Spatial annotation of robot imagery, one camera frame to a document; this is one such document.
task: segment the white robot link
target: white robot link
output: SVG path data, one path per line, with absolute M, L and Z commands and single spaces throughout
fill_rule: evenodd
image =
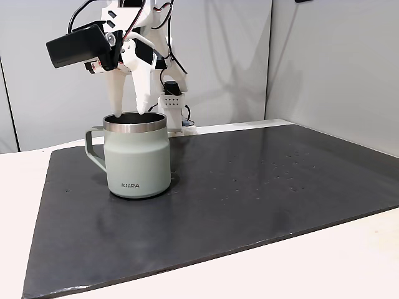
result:
M 160 7 L 156 0 L 108 1 L 108 6 L 102 9 L 101 21 L 72 29 L 78 13 L 94 1 L 87 0 L 75 11 L 66 36 L 47 43 L 54 66 L 84 62 L 90 73 L 104 73 L 116 117 L 122 114 L 123 86 L 126 76 L 131 74 L 140 114 L 158 105 L 158 111 L 167 117 L 169 132 L 182 132 L 183 127 L 192 126 L 190 109 L 185 103 L 187 71 L 175 55 L 170 36 L 174 0 Z M 168 12 L 161 17 L 164 9 Z M 173 81 L 164 82 L 166 75 Z M 158 103 L 152 107 L 151 83 L 160 93 Z M 185 108 L 187 118 L 182 117 Z

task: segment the dark table mat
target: dark table mat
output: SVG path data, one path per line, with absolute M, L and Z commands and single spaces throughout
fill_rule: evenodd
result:
M 171 188 L 141 201 L 110 194 L 84 148 L 53 152 L 23 298 L 106 287 L 399 205 L 399 159 L 300 126 L 170 145 Z

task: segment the mug handle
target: mug handle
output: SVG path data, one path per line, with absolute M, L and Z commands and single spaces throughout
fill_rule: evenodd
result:
M 92 131 L 103 131 L 102 126 L 94 126 L 86 131 L 85 134 L 85 149 L 86 155 L 92 160 L 99 168 L 107 172 L 105 168 L 105 161 L 98 156 L 98 154 L 93 149 L 93 141 L 92 141 Z

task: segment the mug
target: mug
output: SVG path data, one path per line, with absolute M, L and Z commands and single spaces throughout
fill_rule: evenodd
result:
M 104 156 L 95 153 L 92 131 L 104 131 Z M 144 198 L 168 189 L 171 181 L 166 116 L 122 113 L 103 119 L 85 135 L 87 156 L 107 173 L 109 190 L 121 197 Z

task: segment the white wall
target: white wall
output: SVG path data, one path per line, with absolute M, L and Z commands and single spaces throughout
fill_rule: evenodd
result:
M 17 143 L 0 64 L 0 154 L 13 153 L 15 151 L 17 151 Z
M 267 118 L 399 156 L 399 1 L 273 0 Z
M 105 81 L 83 64 L 53 68 L 46 49 L 83 0 L 3 2 L 0 54 L 21 149 L 83 138 L 111 112 Z M 76 25 L 100 19 L 104 6 L 90 4 Z M 186 99 L 197 125 L 264 119 L 270 8 L 271 0 L 175 2 L 172 37 L 189 72 Z M 129 79 L 124 110 L 134 109 L 134 98 Z

